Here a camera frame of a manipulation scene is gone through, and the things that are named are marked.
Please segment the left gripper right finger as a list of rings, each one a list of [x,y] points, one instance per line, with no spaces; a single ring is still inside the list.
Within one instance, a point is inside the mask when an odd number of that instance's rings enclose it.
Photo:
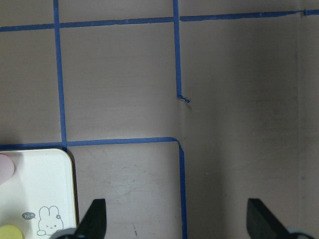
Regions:
[[[289,239],[290,233],[260,199],[248,199],[246,228],[251,239]]]

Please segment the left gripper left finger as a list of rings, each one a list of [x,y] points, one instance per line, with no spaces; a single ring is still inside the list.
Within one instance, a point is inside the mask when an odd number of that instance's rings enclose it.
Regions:
[[[103,239],[106,235],[107,216],[105,199],[94,199],[76,228],[76,239]]]

